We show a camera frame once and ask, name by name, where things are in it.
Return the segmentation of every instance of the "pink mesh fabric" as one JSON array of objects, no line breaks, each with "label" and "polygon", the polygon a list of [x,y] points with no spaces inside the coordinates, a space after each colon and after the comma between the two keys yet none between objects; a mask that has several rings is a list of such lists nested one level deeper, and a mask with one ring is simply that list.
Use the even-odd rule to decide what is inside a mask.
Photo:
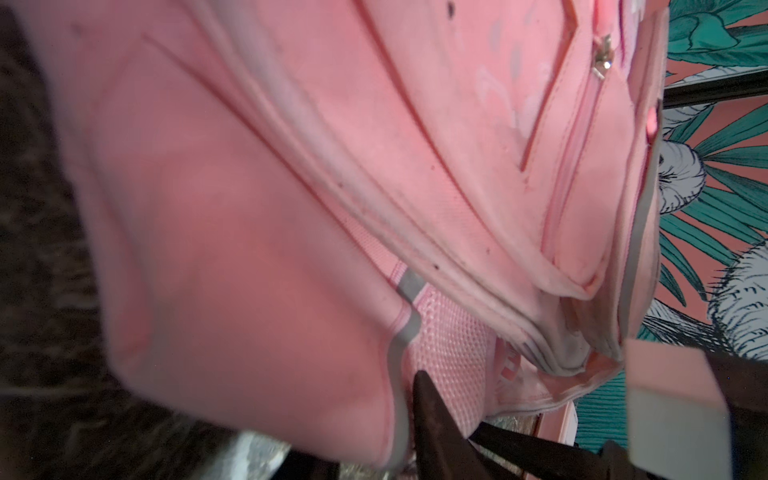
[{"label": "pink mesh fabric", "polygon": [[467,436],[485,416],[487,368],[496,334],[432,285],[414,304],[422,316],[422,328],[406,351],[405,378],[413,379],[417,371],[426,370]]}]

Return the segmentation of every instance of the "backpack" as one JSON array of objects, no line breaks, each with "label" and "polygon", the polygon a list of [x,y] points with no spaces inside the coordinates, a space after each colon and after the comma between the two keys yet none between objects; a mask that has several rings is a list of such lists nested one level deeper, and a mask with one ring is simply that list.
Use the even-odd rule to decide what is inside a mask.
[{"label": "backpack", "polygon": [[129,389],[398,468],[420,369],[469,435],[622,368],[659,273],[666,9],[33,3]]}]

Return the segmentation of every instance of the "silver zipper pull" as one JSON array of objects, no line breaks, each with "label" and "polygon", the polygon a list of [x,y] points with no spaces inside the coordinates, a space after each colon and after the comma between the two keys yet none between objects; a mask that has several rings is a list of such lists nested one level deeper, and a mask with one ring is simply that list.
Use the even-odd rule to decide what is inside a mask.
[{"label": "silver zipper pull", "polygon": [[596,45],[592,73],[597,75],[601,80],[605,80],[605,75],[613,63],[614,51],[611,48],[611,36],[605,35],[602,42],[599,45]]}]

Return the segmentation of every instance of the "tropical wallpaper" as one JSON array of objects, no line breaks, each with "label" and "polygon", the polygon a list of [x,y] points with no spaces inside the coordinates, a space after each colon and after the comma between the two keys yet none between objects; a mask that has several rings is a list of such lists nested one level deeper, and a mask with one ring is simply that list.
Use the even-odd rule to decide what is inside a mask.
[{"label": "tropical wallpaper", "polygon": [[[768,68],[767,0],[668,3],[667,85]],[[661,276],[640,338],[768,361],[768,95],[666,110],[663,133]],[[578,400],[580,447],[626,446],[624,393],[621,373]]]}]

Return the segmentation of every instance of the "gray reflective strip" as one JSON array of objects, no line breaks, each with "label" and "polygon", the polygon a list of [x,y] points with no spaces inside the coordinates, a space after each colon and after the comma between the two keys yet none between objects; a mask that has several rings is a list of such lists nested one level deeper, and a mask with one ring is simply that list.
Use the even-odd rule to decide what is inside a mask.
[{"label": "gray reflective strip", "polygon": [[[661,125],[660,110],[657,110],[659,125]],[[621,292],[619,293],[619,330],[621,338],[627,338],[629,333],[629,307],[632,303],[632,292],[634,291],[634,281],[637,275],[637,265],[640,262],[640,250],[643,246],[643,234],[645,233],[645,224],[648,222],[648,212],[650,203],[654,199],[654,187],[656,185],[655,177],[659,174],[659,148],[661,146],[661,135],[656,136],[653,149],[650,153],[650,161],[645,175],[645,185],[637,201],[637,208],[634,211],[632,221],[632,231],[629,240],[629,252],[627,253],[627,266],[624,269],[624,279],[621,282]]]},{"label": "gray reflective strip", "polygon": [[[426,281],[408,268],[402,275],[400,283],[398,283],[397,293],[407,300],[408,303],[412,304],[413,300],[421,293],[424,285],[426,285]],[[386,465],[384,465],[384,468],[389,470],[401,468],[408,461],[406,454],[410,446],[411,413],[408,410],[406,391],[402,384],[402,356],[408,344],[419,334],[421,328],[422,316],[419,315],[415,307],[412,307],[408,322],[392,339],[392,343],[389,344],[389,351],[387,352],[389,382],[392,386],[392,397],[395,403],[392,454],[389,456]]]}]

